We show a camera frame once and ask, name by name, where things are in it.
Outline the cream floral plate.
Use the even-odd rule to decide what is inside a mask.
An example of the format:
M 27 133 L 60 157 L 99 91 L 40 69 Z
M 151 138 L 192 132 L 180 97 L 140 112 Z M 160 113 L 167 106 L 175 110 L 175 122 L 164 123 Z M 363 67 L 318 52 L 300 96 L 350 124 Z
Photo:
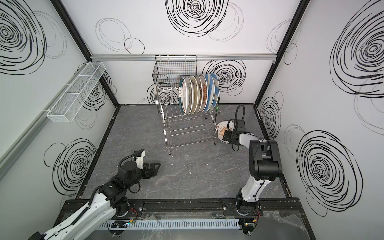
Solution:
M 193 91 L 193 102 L 192 102 L 190 114 L 194 114 L 197 110 L 198 100 L 199 100 L 200 95 L 199 95 L 199 88 L 198 88 L 197 79 L 194 76 L 191 76 L 190 79 L 191 79 L 192 91 Z

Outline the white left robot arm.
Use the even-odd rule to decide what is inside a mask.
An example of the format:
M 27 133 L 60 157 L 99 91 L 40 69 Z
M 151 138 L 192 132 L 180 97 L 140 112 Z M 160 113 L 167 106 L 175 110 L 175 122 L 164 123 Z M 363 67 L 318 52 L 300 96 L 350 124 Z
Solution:
M 92 193 L 88 203 L 83 205 L 66 220 L 41 234 L 32 234 L 30 240 L 84 240 L 102 223 L 112 217 L 124 217 L 129 212 L 139 216 L 130 207 L 126 197 L 127 191 L 142 179 L 156 177 L 160 163 L 143 164 L 139 168 L 134 161 L 119 166 L 118 173 L 107 183 L 98 186 Z

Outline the small blue striped plate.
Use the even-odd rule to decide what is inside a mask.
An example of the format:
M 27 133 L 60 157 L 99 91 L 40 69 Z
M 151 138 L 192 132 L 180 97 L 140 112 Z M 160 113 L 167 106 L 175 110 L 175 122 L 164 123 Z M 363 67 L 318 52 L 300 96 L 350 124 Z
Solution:
M 205 74 L 205 79 L 207 81 L 207 88 L 208 88 L 207 104 L 205 107 L 205 112 L 208 112 L 211 109 L 213 101 L 214 101 L 215 82 L 214 82 L 214 78 L 212 77 L 211 74 Z

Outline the sunburst plate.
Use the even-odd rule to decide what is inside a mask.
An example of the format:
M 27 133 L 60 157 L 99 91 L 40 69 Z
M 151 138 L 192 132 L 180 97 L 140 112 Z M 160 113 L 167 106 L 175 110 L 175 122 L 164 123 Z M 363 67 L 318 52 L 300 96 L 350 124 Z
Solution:
M 225 143 L 225 144 L 230 144 L 230 142 L 228 141 L 224 141 L 223 140 L 223 137 L 224 137 L 224 133 L 225 131 L 228 130 L 228 122 L 229 120 L 227 121 L 221 121 L 217 124 L 216 126 L 216 129 L 218 131 L 218 139 L 222 142 L 222 143 Z
M 209 82 L 206 79 L 205 75 L 199 75 L 199 77 L 201 79 L 202 86 L 203 86 L 203 102 L 202 102 L 201 112 L 205 112 L 206 111 L 207 102 L 208 102 Z

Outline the green rim red ring plate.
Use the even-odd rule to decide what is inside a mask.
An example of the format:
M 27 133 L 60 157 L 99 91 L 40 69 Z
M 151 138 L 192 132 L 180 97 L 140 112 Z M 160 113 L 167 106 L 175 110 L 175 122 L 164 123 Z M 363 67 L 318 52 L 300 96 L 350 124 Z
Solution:
M 186 114 L 186 82 L 185 78 L 181 77 L 180 82 L 179 82 L 179 106 L 181 110 L 181 114 L 185 115 Z

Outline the red text green rim plate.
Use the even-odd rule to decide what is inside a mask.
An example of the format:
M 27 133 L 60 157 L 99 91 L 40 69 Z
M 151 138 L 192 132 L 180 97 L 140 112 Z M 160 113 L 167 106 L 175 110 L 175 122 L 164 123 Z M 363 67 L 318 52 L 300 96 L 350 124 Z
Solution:
M 198 106 L 197 106 L 196 113 L 201 113 L 202 102 L 203 102 L 203 86 L 202 86 L 202 82 L 201 82 L 199 75 L 195 76 L 195 78 L 197 79 L 197 82 L 198 82 L 199 95 L 200 95 L 199 100 L 198 100 Z

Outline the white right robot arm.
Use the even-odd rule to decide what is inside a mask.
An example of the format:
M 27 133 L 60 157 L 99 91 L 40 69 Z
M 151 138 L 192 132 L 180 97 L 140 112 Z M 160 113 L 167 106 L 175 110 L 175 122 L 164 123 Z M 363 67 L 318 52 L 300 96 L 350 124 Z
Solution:
M 278 144 L 247 132 L 244 120 L 229 120 L 223 141 L 249 149 L 250 177 L 236 200 L 238 210 L 248 209 L 259 201 L 265 187 L 283 172 Z

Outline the stainless steel dish rack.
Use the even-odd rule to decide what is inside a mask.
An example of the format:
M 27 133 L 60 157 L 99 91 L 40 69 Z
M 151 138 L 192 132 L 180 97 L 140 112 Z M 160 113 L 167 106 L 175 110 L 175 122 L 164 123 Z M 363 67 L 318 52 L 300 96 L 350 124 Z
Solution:
M 163 127 L 164 140 L 169 154 L 171 149 L 187 145 L 218 143 L 217 116 L 221 109 L 184 115 L 179 106 L 180 76 L 155 75 L 153 90 L 147 91 L 156 104 Z

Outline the white plate thin green line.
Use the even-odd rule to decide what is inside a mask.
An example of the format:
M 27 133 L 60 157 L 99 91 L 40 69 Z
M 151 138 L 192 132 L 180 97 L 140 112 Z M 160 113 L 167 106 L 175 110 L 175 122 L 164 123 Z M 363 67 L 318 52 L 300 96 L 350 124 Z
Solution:
M 189 115 L 192 111 L 192 104 L 194 99 L 193 85 L 190 77 L 185 77 L 186 88 L 187 88 L 187 106 L 185 114 Z

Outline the aluminium wall rail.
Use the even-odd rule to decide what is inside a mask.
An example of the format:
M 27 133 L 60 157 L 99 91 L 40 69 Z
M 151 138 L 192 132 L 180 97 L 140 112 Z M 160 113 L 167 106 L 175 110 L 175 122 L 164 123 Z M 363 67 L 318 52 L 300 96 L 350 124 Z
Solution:
M 92 55 L 92 61 L 123 62 L 123 61 L 216 61 L 216 60 L 242 60 L 242 61 L 274 61 L 276 54 L 119 54 L 119 55 Z

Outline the large blue striped plate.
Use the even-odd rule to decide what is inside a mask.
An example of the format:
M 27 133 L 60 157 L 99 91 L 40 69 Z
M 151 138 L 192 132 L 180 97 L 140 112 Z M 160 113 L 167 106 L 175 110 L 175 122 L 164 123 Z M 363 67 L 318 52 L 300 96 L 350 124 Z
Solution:
M 215 85 L 214 99 L 213 99 L 213 103 L 212 103 L 211 108 L 210 108 L 210 110 L 213 111 L 217 107 L 217 105 L 218 105 L 219 96 L 220 96 L 220 85 L 219 85 L 219 80 L 218 80 L 217 75 L 214 74 L 214 73 L 210 73 L 210 75 L 213 78 L 214 85 Z

